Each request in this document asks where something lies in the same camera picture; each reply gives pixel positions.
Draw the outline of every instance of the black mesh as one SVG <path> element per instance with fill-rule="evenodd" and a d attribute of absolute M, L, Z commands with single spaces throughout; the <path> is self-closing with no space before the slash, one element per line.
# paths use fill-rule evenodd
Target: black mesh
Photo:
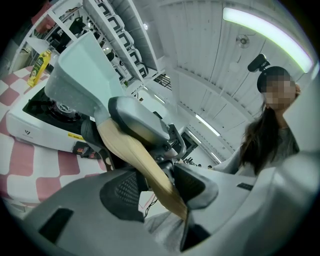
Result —
<path fill-rule="evenodd" d="M 115 189 L 115 195 L 129 206 L 139 204 L 140 192 L 137 176 L 134 172 Z"/>
<path fill-rule="evenodd" d="M 100 190 L 103 206 L 121 220 L 144 222 L 142 212 L 138 211 L 140 192 L 135 171 L 124 174 L 107 182 Z"/>
<path fill-rule="evenodd" d="M 174 180 L 184 202 L 200 195 L 206 188 L 202 181 L 185 171 L 175 171 Z"/>

